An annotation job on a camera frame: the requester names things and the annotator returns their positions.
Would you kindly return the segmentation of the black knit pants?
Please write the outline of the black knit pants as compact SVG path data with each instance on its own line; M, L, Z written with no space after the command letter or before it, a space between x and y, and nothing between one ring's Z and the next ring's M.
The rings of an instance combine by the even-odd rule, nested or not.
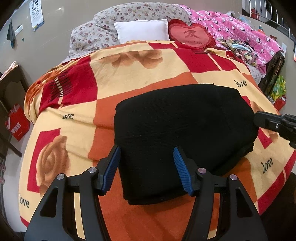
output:
M223 176L253 150L254 112L234 88L190 84L150 91L115 109L123 197L150 205L185 194L175 147L213 175Z

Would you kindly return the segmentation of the green patterned bag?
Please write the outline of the green patterned bag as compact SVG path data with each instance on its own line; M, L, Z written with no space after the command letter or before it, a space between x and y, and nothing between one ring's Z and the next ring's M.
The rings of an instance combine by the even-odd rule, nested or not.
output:
M271 97L274 101L276 101L278 98L285 95L286 92L287 92L286 81L282 75L279 75L275 82L273 90L271 92Z

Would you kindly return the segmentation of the colourful crumpled clothes pile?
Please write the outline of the colourful crumpled clothes pile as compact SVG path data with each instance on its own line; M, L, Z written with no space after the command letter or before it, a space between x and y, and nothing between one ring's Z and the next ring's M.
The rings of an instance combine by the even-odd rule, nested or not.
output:
M257 66L257 54L252 47L239 40L234 40L230 37L217 38L217 41L223 45L228 51L232 51L234 55L249 65Z

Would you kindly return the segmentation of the red paper shopping bag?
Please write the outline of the red paper shopping bag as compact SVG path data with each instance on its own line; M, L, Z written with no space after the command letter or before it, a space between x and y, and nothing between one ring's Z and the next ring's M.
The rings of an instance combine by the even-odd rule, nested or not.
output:
M24 111L19 104L15 104L9 111L5 126L17 141L20 141L29 131L30 121L26 118Z

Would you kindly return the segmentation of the red orange cream love blanket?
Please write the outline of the red orange cream love blanket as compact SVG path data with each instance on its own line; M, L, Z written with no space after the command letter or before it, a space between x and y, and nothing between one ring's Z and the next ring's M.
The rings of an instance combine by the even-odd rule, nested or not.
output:
M108 156L115 144L116 106L150 91L190 84L237 89L258 111L281 115L264 96L247 66L230 51L198 50L172 41L132 41L102 49L51 69L27 91L24 113L34 125L20 175L21 221L27 226L56 176L82 174ZM253 150L220 177L235 174L264 226L267 240L295 240L295 149L279 133L258 127ZM208 234L215 237L220 195ZM111 189L99 196L110 240L183 240L195 198L150 205L123 197L119 163ZM84 231L79 194L76 228Z

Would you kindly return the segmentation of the pink patterned quilt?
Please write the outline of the pink patterned quilt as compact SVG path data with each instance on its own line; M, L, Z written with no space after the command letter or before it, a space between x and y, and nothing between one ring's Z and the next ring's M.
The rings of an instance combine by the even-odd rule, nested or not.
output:
M230 15L216 11L195 11L182 4L178 6L187 12L191 23L203 25L215 40L230 38L250 45L256 54L257 69L263 76L266 75L266 64L281 51L275 40Z

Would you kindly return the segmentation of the metal railing rack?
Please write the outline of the metal railing rack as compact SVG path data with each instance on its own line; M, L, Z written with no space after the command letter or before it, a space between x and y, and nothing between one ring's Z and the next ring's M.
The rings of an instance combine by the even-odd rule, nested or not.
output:
M269 1L242 0L242 14L279 30L295 42L288 21Z

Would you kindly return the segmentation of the red heart-shaped cushion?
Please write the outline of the red heart-shaped cushion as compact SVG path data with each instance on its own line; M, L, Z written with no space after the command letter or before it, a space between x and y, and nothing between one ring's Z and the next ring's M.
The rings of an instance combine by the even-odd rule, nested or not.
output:
M172 41L198 50L213 48L216 45L214 37L200 24L193 23L189 26L181 20L173 19L168 23L168 32Z

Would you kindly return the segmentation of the dark wooden table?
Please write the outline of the dark wooden table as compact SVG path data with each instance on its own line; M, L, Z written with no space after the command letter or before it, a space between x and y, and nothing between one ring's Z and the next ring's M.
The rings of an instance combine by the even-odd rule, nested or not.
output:
M12 105L6 98L6 89L11 83L20 83L25 92L29 89L25 75L20 65L15 66L6 76L1 76L1 124L4 124L4 116L8 116L8 112ZM4 129L1 127L1 147L10 149L18 157L22 157L22 153L10 143L10 136L4 134Z

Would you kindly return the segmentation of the white pillow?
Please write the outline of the white pillow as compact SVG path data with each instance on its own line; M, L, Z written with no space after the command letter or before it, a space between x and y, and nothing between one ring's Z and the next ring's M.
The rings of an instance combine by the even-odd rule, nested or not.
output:
M115 22L120 44L130 41L169 41L168 20Z

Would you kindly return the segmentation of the dark cloth hanging on wall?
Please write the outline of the dark cloth hanging on wall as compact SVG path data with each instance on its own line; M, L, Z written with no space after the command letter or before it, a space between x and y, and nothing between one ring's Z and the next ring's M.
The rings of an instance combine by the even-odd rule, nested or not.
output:
M9 24L9 27L8 27L8 33L7 33L6 39L10 42L11 48L13 49L14 46L15 46L16 36L15 36L15 31L14 31L14 28L13 28L12 20L10 20L10 24Z

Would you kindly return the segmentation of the white wall calendar poster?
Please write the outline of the white wall calendar poster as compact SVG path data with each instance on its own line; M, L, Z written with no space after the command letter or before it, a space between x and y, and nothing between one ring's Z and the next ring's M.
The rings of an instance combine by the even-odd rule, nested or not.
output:
M44 24L41 0L32 0L29 3L29 12L33 31Z

